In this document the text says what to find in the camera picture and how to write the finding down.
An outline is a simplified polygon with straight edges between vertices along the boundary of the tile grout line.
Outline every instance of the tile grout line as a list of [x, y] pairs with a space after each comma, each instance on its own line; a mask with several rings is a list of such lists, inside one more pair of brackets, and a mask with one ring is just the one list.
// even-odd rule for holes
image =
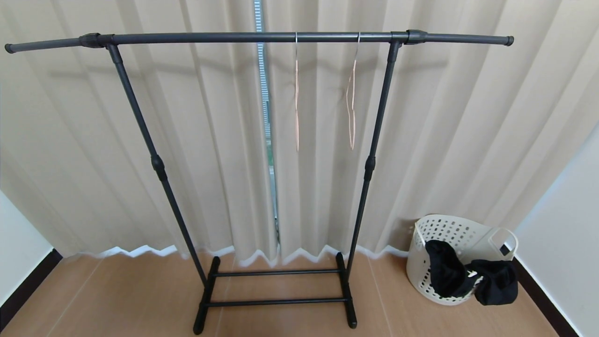
[[52, 326], [52, 328], [50, 329], [50, 331], [48, 331], [48, 334], [46, 335], [46, 337], [49, 337], [52, 334], [52, 331], [54, 331], [54, 328], [58, 325], [58, 323], [60, 322], [60, 320], [62, 319], [62, 317], [65, 315], [66, 311], [69, 310], [69, 308], [71, 307], [71, 304], [75, 301], [75, 299], [77, 298], [77, 296], [79, 295], [79, 293], [81, 293], [81, 291], [83, 290], [83, 288], [85, 287], [85, 285], [87, 284], [87, 282], [89, 281], [89, 279], [91, 279], [93, 273], [96, 272], [96, 269], [100, 266], [100, 264], [102, 264], [102, 262], [104, 262], [104, 258], [98, 262], [98, 264], [96, 265], [96, 267], [92, 270], [92, 272], [89, 274], [89, 276], [81, 284], [81, 287], [79, 287], [79, 290], [77, 290], [77, 292], [75, 293], [75, 296], [73, 296], [73, 298], [69, 301], [69, 304], [66, 305], [65, 309], [62, 311], [62, 313], [60, 314], [60, 316], [58, 316], [58, 319], [56, 320], [56, 322], [54, 323], [54, 325]]
[[380, 306], [383, 308], [383, 315], [385, 315], [385, 321], [387, 322], [387, 328], [389, 329], [389, 334], [391, 336], [394, 336], [395, 334], [393, 333], [393, 330], [391, 330], [391, 323], [389, 322], [389, 317], [387, 316], [387, 310], [385, 310], [385, 304], [383, 303], [383, 297], [380, 295], [379, 283], [376, 281], [376, 276], [374, 276], [373, 266], [370, 263], [370, 257], [367, 257], [367, 259], [368, 259], [368, 266], [370, 266], [370, 273], [373, 276], [374, 285], [376, 286], [376, 292], [377, 292], [377, 294], [379, 294], [379, 302], [380, 302]]
[[[237, 259], [237, 257], [233, 257], [233, 262], [231, 263], [231, 270], [233, 267], [235, 267], [235, 259]], [[227, 293], [229, 292], [229, 285], [231, 284], [231, 277], [227, 277], [226, 280], [226, 287], [225, 287], [225, 300], [227, 300]], [[214, 333], [215, 337], [218, 337], [219, 332], [220, 332], [220, 321], [223, 317], [223, 310], [225, 310], [223, 307], [220, 308], [220, 313], [219, 313], [219, 321], [218, 323], [216, 323], [216, 332]]]

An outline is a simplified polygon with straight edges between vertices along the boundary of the black cloth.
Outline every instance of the black cloth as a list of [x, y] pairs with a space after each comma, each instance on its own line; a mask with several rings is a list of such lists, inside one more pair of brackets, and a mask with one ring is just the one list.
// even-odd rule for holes
[[426, 242], [431, 260], [431, 285], [441, 297], [465, 296], [474, 287], [477, 277], [468, 277], [466, 267], [460, 262], [455, 250], [445, 241]]
[[[445, 241], [430, 240], [425, 247], [431, 260], [431, 286], [439, 296], [465, 296], [483, 276], [474, 292], [482, 305], [510, 304], [516, 300], [518, 278], [511, 261], [473, 260], [464, 266]], [[476, 275], [468, 277], [471, 271]]]
[[466, 265], [483, 276], [474, 295], [482, 305], [510, 304], [518, 296], [518, 277], [511, 261], [473, 260]]

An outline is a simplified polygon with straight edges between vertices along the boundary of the rack base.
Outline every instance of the rack base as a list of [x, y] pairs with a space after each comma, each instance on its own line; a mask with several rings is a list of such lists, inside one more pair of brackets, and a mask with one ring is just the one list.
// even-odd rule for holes
[[[339, 252], [335, 256], [337, 262], [336, 269], [311, 269], [311, 270], [277, 270], [277, 271], [264, 271], [264, 272], [229, 272], [219, 273], [220, 258], [218, 256], [212, 259], [212, 265], [208, 272], [208, 278], [206, 286], [204, 288], [204, 294], [202, 295], [202, 301], [199, 303], [198, 315], [195, 318], [193, 324], [193, 333], [199, 335], [204, 330], [204, 324], [206, 322], [206, 315], [208, 314], [208, 308], [219, 307], [219, 306], [247, 306], [247, 305], [275, 305], [275, 304], [300, 304], [300, 303], [331, 303], [341, 302], [345, 306], [345, 313], [347, 316], [347, 325], [350, 328], [355, 329], [358, 326], [356, 319], [356, 312], [353, 308], [352, 293], [349, 290], [349, 280], [347, 277], [347, 270], [345, 268], [345, 262], [343, 261], [343, 255]], [[212, 302], [212, 291], [214, 290], [214, 284], [218, 277], [233, 277], [233, 276], [264, 276], [264, 275], [294, 275], [294, 274], [317, 274], [317, 273], [337, 273], [339, 275], [339, 282], [341, 284], [342, 297], [329, 297], [320, 299], [280, 299], [280, 300], [245, 300], [245, 301], [227, 301], [227, 302]]]

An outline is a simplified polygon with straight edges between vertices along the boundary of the wall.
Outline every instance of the wall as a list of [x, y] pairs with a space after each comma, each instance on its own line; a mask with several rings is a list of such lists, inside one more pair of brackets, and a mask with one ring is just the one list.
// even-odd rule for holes
[[581, 336], [599, 335], [598, 201], [599, 127], [595, 127], [516, 230], [518, 259]]
[[52, 246], [0, 191], [0, 305]]

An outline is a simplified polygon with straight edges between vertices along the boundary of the vertical rack pole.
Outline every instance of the vertical rack pole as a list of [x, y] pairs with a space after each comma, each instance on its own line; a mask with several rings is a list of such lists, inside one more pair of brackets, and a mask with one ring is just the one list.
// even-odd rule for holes
[[385, 114], [385, 106], [387, 105], [387, 96], [389, 96], [389, 87], [391, 86], [391, 78], [393, 77], [393, 68], [395, 66], [395, 60], [397, 60], [397, 53], [400, 49], [400, 46], [401, 43], [398, 41], [391, 42], [391, 46], [389, 46], [387, 67], [385, 69], [385, 78], [383, 79], [383, 89], [380, 93], [379, 111], [377, 112], [376, 122], [374, 123], [373, 141], [370, 145], [370, 154], [366, 159], [366, 165], [364, 167], [364, 184], [362, 185], [362, 194], [360, 195], [360, 204], [358, 206], [358, 214], [356, 216], [356, 225], [353, 228], [352, 246], [349, 250], [349, 258], [347, 259], [347, 268], [345, 274], [348, 282], [349, 273], [352, 270], [353, 256], [356, 252], [356, 245], [358, 244], [358, 234], [360, 233], [360, 225], [362, 224], [362, 216], [364, 215], [364, 207], [366, 206], [368, 187], [370, 186], [370, 179], [373, 176], [374, 166], [376, 165], [376, 147], [379, 144], [380, 129], [383, 125], [383, 115]]
[[193, 247], [191, 237], [189, 237], [189, 232], [187, 231], [187, 227], [185, 226], [185, 222], [183, 221], [183, 215], [181, 215], [181, 210], [179, 210], [179, 206], [177, 205], [177, 200], [175, 199], [175, 195], [173, 193], [173, 189], [171, 188], [171, 184], [168, 182], [167, 172], [164, 169], [164, 163], [162, 162], [162, 159], [156, 152], [156, 148], [154, 147], [154, 143], [152, 142], [152, 138], [150, 137], [150, 131], [146, 126], [146, 122], [144, 121], [143, 115], [141, 114], [141, 109], [139, 104], [137, 103], [135, 94], [133, 93], [133, 87], [131, 86], [131, 82], [129, 81], [127, 72], [125, 71], [125, 66], [123, 65], [123, 59], [120, 56], [119, 48], [115, 44], [108, 44], [106, 45], [106, 48], [110, 52], [110, 57], [112, 58], [114, 65], [116, 66], [116, 71], [119, 73], [120, 81], [121, 83], [123, 83], [123, 88], [125, 89], [127, 99], [129, 100], [129, 104], [131, 105], [131, 109], [133, 110], [133, 114], [135, 115], [135, 120], [137, 120], [137, 124], [140, 127], [141, 135], [144, 137], [144, 141], [146, 142], [148, 151], [150, 151], [152, 167], [154, 168], [154, 171], [156, 171], [158, 179], [162, 183], [164, 193], [166, 193], [167, 195], [168, 203], [171, 205], [171, 209], [173, 210], [173, 214], [175, 215], [175, 219], [177, 220], [177, 224], [179, 225], [179, 229], [181, 230], [181, 234], [183, 235], [185, 244], [189, 249], [189, 254], [191, 254], [191, 258], [193, 260], [193, 263], [195, 264], [195, 268], [198, 270], [199, 277], [202, 279], [202, 284], [206, 286], [206, 275], [204, 274], [202, 265], [199, 262], [198, 254], [196, 253], [195, 248]]

